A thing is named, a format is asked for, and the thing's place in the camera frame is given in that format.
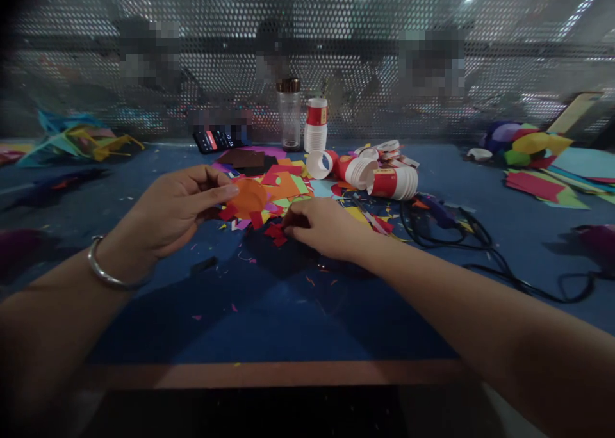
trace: orange paper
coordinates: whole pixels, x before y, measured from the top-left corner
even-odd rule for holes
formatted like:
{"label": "orange paper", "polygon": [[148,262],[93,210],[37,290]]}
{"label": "orange paper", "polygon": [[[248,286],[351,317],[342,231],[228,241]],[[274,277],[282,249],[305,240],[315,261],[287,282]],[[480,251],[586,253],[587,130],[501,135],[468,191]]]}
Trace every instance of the orange paper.
{"label": "orange paper", "polygon": [[301,194],[301,191],[297,188],[295,181],[288,172],[279,172],[277,176],[280,178],[279,186],[265,187],[266,192],[271,195],[269,201],[275,201],[282,198],[290,198]]}
{"label": "orange paper", "polygon": [[230,204],[237,208],[235,217],[249,219],[251,212],[260,212],[265,208],[267,192],[260,183],[252,179],[241,179],[234,183],[239,187],[239,195],[230,201]]}

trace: wrist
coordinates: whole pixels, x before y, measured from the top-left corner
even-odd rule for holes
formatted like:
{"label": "wrist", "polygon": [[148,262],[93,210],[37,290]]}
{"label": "wrist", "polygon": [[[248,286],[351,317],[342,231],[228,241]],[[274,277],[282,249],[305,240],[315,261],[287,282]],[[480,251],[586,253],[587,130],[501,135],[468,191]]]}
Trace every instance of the wrist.
{"label": "wrist", "polygon": [[99,266],[113,278],[126,284],[137,283],[154,269],[158,259],[131,238],[113,230],[97,247],[96,260]]}

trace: person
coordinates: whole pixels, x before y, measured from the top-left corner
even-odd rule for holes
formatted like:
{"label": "person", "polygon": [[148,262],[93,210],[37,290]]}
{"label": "person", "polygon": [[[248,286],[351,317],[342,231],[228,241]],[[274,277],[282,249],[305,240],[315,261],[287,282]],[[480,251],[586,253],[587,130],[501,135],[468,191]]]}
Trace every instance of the person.
{"label": "person", "polygon": [[[156,180],[99,244],[101,268],[146,277],[237,188],[196,166]],[[293,203],[285,233],[385,280],[529,421],[552,436],[615,436],[615,338],[535,298],[359,225],[333,199]],[[0,305],[0,385],[27,423],[67,383],[131,293],[105,286],[87,251]]]}

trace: silver bangle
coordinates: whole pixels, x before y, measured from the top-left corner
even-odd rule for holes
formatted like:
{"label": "silver bangle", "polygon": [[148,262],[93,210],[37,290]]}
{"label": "silver bangle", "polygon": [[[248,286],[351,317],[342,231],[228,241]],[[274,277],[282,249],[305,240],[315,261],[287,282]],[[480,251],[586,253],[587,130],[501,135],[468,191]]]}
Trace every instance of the silver bangle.
{"label": "silver bangle", "polygon": [[100,235],[92,236],[94,242],[92,243],[92,246],[90,246],[90,250],[88,251],[88,262],[90,262],[90,267],[92,267],[92,271],[94,272],[96,277],[110,288],[117,289],[119,291],[136,291],[137,289],[142,288],[144,285],[146,285],[149,282],[151,275],[137,283],[128,284],[116,278],[113,278],[109,273],[104,271],[100,265],[98,265],[98,262],[96,260],[96,250],[98,249],[98,244],[100,244],[103,238],[104,236]]}

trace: dark paper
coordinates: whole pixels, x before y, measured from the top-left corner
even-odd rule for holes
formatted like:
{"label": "dark paper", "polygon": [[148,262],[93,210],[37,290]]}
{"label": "dark paper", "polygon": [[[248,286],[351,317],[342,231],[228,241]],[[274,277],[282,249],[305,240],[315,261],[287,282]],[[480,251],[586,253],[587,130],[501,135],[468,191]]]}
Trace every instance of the dark paper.
{"label": "dark paper", "polygon": [[265,152],[232,149],[217,159],[220,164],[230,164],[234,169],[262,167],[265,164]]}

